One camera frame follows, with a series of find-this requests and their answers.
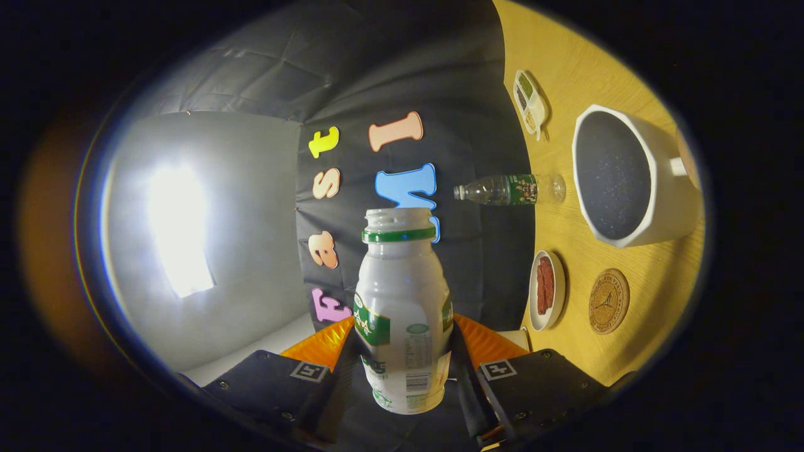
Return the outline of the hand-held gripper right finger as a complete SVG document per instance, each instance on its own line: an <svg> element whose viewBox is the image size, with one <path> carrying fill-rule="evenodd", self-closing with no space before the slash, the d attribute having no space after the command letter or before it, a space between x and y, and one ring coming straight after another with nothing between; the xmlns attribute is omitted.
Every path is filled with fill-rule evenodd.
<svg viewBox="0 0 804 452"><path fill-rule="evenodd" d="M462 315L451 352L466 427L481 448L539 438L613 390L554 349L528 351Z"/></svg>

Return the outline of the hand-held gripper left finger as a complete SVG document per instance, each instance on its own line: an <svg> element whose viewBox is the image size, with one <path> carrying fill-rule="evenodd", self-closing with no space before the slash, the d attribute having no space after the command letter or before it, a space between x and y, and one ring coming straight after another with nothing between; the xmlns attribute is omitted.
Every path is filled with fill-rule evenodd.
<svg viewBox="0 0 804 452"><path fill-rule="evenodd" d="M208 384L183 381L236 421L324 448L338 441L358 354L350 316L280 354L255 351Z"/></svg>

